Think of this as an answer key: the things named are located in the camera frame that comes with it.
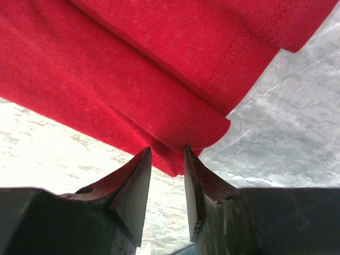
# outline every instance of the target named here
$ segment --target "worn metal surface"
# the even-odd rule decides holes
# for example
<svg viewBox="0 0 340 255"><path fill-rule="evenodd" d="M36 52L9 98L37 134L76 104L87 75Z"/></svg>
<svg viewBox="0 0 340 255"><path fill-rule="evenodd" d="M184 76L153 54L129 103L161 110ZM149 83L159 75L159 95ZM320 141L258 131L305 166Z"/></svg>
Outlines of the worn metal surface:
<svg viewBox="0 0 340 255"><path fill-rule="evenodd" d="M340 4L298 53L279 52L240 105L231 129L200 159L245 186L340 185ZM0 99L0 186L57 194L132 156ZM189 244L184 180L152 169L142 247L169 254Z"/></svg>
<svg viewBox="0 0 340 255"><path fill-rule="evenodd" d="M339 188L237 189L189 148L184 171L197 255L340 254Z"/></svg>
<svg viewBox="0 0 340 255"><path fill-rule="evenodd" d="M0 189L0 254L135 254L150 173L147 148L75 194Z"/></svg>

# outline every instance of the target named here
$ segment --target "fabric fold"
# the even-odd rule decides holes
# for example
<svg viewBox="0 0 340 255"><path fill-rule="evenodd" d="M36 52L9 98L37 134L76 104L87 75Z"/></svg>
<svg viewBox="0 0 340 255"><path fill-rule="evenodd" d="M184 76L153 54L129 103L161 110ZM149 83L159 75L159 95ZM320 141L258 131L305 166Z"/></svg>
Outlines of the fabric fold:
<svg viewBox="0 0 340 255"><path fill-rule="evenodd" d="M259 38L297 52L311 38L338 0L215 0L237 13Z"/></svg>
<svg viewBox="0 0 340 255"><path fill-rule="evenodd" d="M302 47L337 1L1 2L1 97L132 154L151 146L176 176L184 147L217 142L279 49Z"/></svg>

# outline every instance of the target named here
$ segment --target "dark metal jaw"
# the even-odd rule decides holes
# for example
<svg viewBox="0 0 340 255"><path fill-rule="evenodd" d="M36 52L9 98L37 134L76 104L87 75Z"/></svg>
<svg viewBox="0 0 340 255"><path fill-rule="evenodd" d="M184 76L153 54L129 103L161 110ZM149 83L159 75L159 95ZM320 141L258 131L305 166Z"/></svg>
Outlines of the dark metal jaw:
<svg viewBox="0 0 340 255"><path fill-rule="evenodd" d="M190 148L184 179L197 255L340 254L340 189L237 189Z"/></svg>
<svg viewBox="0 0 340 255"><path fill-rule="evenodd" d="M135 254L150 174L147 148L75 194L0 189L0 254ZM189 147L184 180L197 255L340 254L340 189L237 189Z"/></svg>
<svg viewBox="0 0 340 255"><path fill-rule="evenodd" d="M0 254L135 254L150 174L146 148L75 194L1 189Z"/></svg>

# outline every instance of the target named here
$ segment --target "red fabric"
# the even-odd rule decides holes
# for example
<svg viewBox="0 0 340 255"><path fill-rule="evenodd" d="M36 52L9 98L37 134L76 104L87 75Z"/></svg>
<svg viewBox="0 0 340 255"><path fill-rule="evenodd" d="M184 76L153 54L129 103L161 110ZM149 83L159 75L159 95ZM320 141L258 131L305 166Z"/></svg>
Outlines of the red fabric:
<svg viewBox="0 0 340 255"><path fill-rule="evenodd" d="M0 5L0 96L183 174L280 48L336 0L35 0Z"/></svg>

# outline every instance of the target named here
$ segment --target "stitched seam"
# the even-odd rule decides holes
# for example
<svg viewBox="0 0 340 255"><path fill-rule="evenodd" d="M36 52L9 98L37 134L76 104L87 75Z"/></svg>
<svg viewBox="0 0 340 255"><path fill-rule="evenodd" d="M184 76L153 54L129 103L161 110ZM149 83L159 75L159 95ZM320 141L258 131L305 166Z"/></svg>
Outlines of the stitched seam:
<svg viewBox="0 0 340 255"><path fill-rule="evenodd" d="M290 20L292 19L293 15L295 14L295 12L299 9L300 5L302 4L302 0L299 2L299 4L297 5L297 7L295 8L295 10L289 15L286 24L288 24L290 22ZM280 28L279 31L277 31L271 39L268 39L268 41L273 41L282 31L284 30L284 26L282 26Z"/></svg>
<svg viewBox="0 0 340 255"><path fill-rule="evenodd" d="M282 1L279 6L276 8L276 11L275 13L271 16L271 18L269 19L269 21L267 22L267 24L259 31L259 32L256 32L260 37L265 37L267 36L270 32L271 32L271 29L267 32L267 33L264 33L263 35L261 35L261 33L266 30L269 25L271 24L271 22L273 21L273 19L277 16L277 12L281 9L281 5L284 3L284 1Z"/></svg>
<svg viewBox="0 0 340 255"><path fill-rule="evenodd" d="M236 42L237 38L240 36L240 34L243 32L243 30L245 29L245 27L242 28L242 30L237 34L237 36L235 36L234 40L232 41L232 43L230 44L228 50L225 52L222 60L219 62L217 68L215 69L214 73L212 74L212 76L210 77L209 81L204 85L204 87L201 89L201 92L206 88L206 86L211 82L211 80L214 78L214 76L216 75L216 73L218 72L220 66L222 65L222 63L225 61L228 53L230 52L230 49L232 48L232 46L234 45L234 43ZM163 133L165 133L166 131L168 131L169 129L173 128L176 124L178 124L180 121L182 121L185 117L187 117L190 113L192 113L194 111L194 108L192 108L190 111L188 111L182 118L180 118L179 120L177 120L173 125L171 125L170 127L166 128L165 130L161 131L160 133L158 133L156 135L156 137L159 137L160 135L162 135Z"/></svg>
<svg viewBox="0 0 340 255"><path fill-rule="evenodd" d="M240 58L241 54L245 51L245 49L247 48L247 46L249 45L249 43L250 43L251 41L252 41L252 39L250 39L250 40L248 41L248 43L244 46L243 50L238 54L238 56L236 57L235 62L232 64L232 66L231 66L231 68L229 69L228 73L225 75L225 77L223 78L222 82L221 82L221 83L219 84L219 86L214 90L214 92L216 92L216 91L219 89L219 87L223 84L223 82L227 79L228 75L231 73L231 70L233 69L233 67L234 67L235 64L237 63L237 60ZM190 126L188 126L186 129L182 130L181 132L183 132L183 131L185 131L185 130L191 128L191 127L192 127L198 120L200 120L200 119L201 119L201 115L199 115L198 118L196 118L196 120L195 120L193 123L191 123Z"/></svg>
<svg viewBox="0 0 340 255"><path fill-rule="evenodd" d="M264 36L264 39L266 41L269 41L268 36L270 36L270 33L273 32L273 30L279 25L280 21L282 20L282 18L288 13L289 9L292 7L294 0L291 0L290 3L288 4L286 10L281 14L280 18L277 20L277 22L275 23L275 25L272 27L272 29Z"/></svg>
<svg viewBox="0 0 340 255"><path fill-rule="evenodd" d="M241 42L239 43L238 47L237 47L236 50L234 51L233 55L231 56L231 58L229 59L229 61L225 64L225 66L224 66L224 68L223 68L223 70L222 70L222 73L221 73L221 75L218 77L218 79L222 76L223 71L225 71L225 69L228 67L229 63L234 59L235 54L237 53L237 51L238 51L238 49L240 48L240 46L242 46L244 40L246 39L246 37L248 36L249 33L250 33L250 32L248 31L248 33L243 37L243 39L242 39ZM216 84L216 82L218 81L218 79L215 80L214 84L208 89L207 93L215 86L215 84ZM203 106L203 110L204 110L204 111L208 108L208 106L207 106L203 101L200 103L199 108L201 108L202 106ZM192 115L190 119L188 119L185 123L183 123L183 126L179 126L179 127L177 127L176 129L172 130L170 133L164 134L164 135L160 138L160 140L167 138L168 136L170 136L171 134L173 134L173 133L176 132L176 131L178 131L178 133L179 133L179 132L183 132L183 131L187 130L188 128L192 127L193 124L196 123L197 120L200 119L200 118L198 118L197 120L194 120L198 113L199 113L199 111L197 110L196 113L195 113L194 115Z"/></svg>
<svg viewBox="0 0 340 255"><path fill-rule="evenodd" d="M278 22L280 21L280 19L283 17L283 15L288 11L289 7L292 5L292 2L293 2L293 0L291 0L291 2L290 2L290 4L288 5L286 11L280 16L280 18L276 21L275 25L268 31L268 33L267 33L266 36L268 36L269 33L271 33L272 30L277 26L277 24L278 24ZM264 30L270 25L271 21L272 21L273 18L276 16L276 14L277 14L279 8L280 8L280 6L277 8L277 10L275 11L274 15L273 15L272 18L269 20L269 22L266 24L266 26L262 29L262 31L264 31ZM218 69L220 68L220 66L221 66L221 64L222 64L222 62L225 60L227 54L229 53L229 51L230 51L230 49L231 49L231 46L234 44L234 42L236 41L236 38L239 37L239 35L243 32L244 29L245 29L245 27L243 27L242 30L239 32L239 34L237 34L237 37L235 37L235 40L234 40L234 41L231 43L231 45L229 46L229 48L228 48L228 50L226 51L226 53L225 53L223 59L222 59L221 62L219 63L217 69L214 71L214 73L213 73L213 75L211 76L211 78L209 79L209 81L208 81L208 82L206 83L206 85L203 87L203 90L204 90L205 87L211 82L211 80L213 79L213 77L216 75ZM248 44L250 43L250 41L247 43L247 45L245 46L245 48L243 49L242 52L244 52L244 50L246 49L246 47L248 46ZM158 138L161 134L163 134L164 132L166 132L166 131L168 131L169 129L173 128L176 124L178 124L180 121L182 121L183 119L185 119L185 117L187 117L187 116L188 116L190 113L192 113L194 110L195 110L195 108L192 108L192 109L191 109L190 111L188 111L181 119L179 119L178 121L176 121L173 125L171 125L170 127L166 128L165 130L163 130L163 131L161 131L160 133L158 133L158 134L156 135L156 137ZM182 130L181 132L183 132L183 131L187 130L188 128L190 128L194 123L196 123L196 122L200 119L200 118L197 118L190 126L188 126L187 128L185 128L185 125L189 124L189 123L191 122L191 120L192 120L193 118L196 117L196 115L198 114L198 112L199 112L199 111L197 111L197 112L196 112L196 113L195 113L188 121L186 121L186 122L183 123L183 130ZM164 139L164 138L170 136L171 134L173 134L173 133L174 133L175 131L177 131L178 129L180 129L180 127L174 129L172 132L170 132L170 133L168 133L168 134L165 134L164 136L162 136L162 137L159 138L159 139L162 140L162 139Z"/></svg>
<svg viewBox="0 0 340 255"><path fill-rule="evenodd" d="M217 88L212 92L215 93L220 87L221 85L224 83L224 81L227 79L227 77L229 76L229 74L231 73L232 69L234 68L235 64L237 63L237 60L240 58L240 56L242 55L242 53L247 49L248 45L250 44L250 42L253 40L253 37L250 38L250 40L247 42L247 44L244 46L243 50L239 53L239 55L237 56L236 61L232 64L232 66L230 67L228 73L225 75L224 79L221 81L221 83L217 86Z"/></svg>
<svg viewBox="0 0 340 255"><path fill-rule="evenodd" d="M160 162L164 160L163 157L158 157L158 160L153 163L154 166L157 166Z"/></svg>
<svg viewBox="0 0 340 255"><path fill-rule="evenodd" d="M201 92L205 90L205 88L206 88L206 86L207 86L208 84L210 84L211 80L212 80L212 79L214 78L214 76L216 75L218 69L221 67L222 62L224 62L224 61L226 60L227 55L228 55L228 53L230 52L232 46L233 46L234 43L237 41L237 38L238 38L238 37L242 34L242 32L245 30L245 28L246 28L246 26L244 26L244 27L241 29L241 31L237 34L237 36L234 38L234 40L233 40L232 43L230 44L228 50L225 52L222 61L221 61L220 64L218 65L218 68L215 70L214 74L211 76L211 78L209 79L209 81L203 86L203 88L201 89Z"/></svg>
<svg viewBox="0 0 340 255"><path fill-rule="evenodd" d="M243 38L242 43L241 43L240 45L243 44L243 41L246 39L246 37L247 37L249 34L250 34L250 32ZM228 77L228 75L231 73L231 70L233 69L233 67L234 67L235 64L237 63L237 60L240 58L241 54L245 51L245 49L247 48L247 46L249 45L250 42L251 42L251 39L250 39L250 40L248 41L248 43L244 46L243 50L237 55L237 57L236 57L234 63L232 64L231 68L230 68L229 71L225 74L224 79L223 79L222 82L219 84L219 86L215 89L215 91L218 90L218 88L220 87L220 85L226 80L226 78ZM195 118L197 117L198 114L199 114L199 111L197 111L197 112L196 112L196 113L195 113L195 114L194 114L194 115L186 122L186 124L189 124L193 119L195 119ZM189 128L192 127L199 119L201 119L201 115L198 116L198 117L197 117L197 118L196 118L189 126L183 127L183 129L180 130L180 131L178 131L178 132L183 132L183 131L189 129ZM165 136L163 136L161 139L165 139L166 137L168 137L169 135L173 134L173 133L174 133L175 131L177 131L177 130L178 130L178 129L173 130L172 132L170 132L170 133L166 134Z"/></svg>
<svg viewBox="0 0 340 255"><path fill-rule="evenodd" d="M237 51L239 50L239 48L242 46L243 41L245 40L246 36L245 35L242 40L240 41L239 45L237 46L237 48L234 50L234 53L232 54L232 56L229 58L228 62L224 65L223 70L221 71L221 73L219 74L219 76L217 77L217 79L213 82L212 86L210 86L207 90L207 92L204 92L204 89L202 89L201 92L203 92L204 94L206 94L206 96L209 96L209 91L211 90L211 88L213 88L216 84L216 82L219 80L219 78L221 78L221 76L224 74L224 71L226 70L226 68L228 67L229 63L234 59L235 54L237 53Z"/></svg>
<svg viewBox="0 0 340 255"><path fill-rule="evenodd" d="M238 51L239 48L243 45L244 41L246 40L246 38L247 38L247 36L248 36L249 34L250 34L250 31L248 31L248 33L243 37L241 43L238 45L238 47L237 47L236 50L234 51L233 55L231 56L231 58L229 59L229 61L228 61L228 62L226 63L226 65L224 66L223 72L227 69L229 63L234 59L234 57L235 57L237 51ZM209 99L211 98L211 95L210 95L209 93L210 93L211 89L214 88L214 86L215 86L215 84L217 83L218 79L214 82L214 84L213 84L213 85L207 90L207 92L206 92L206 94L207 94L207 96L208 96Z"/></svg>

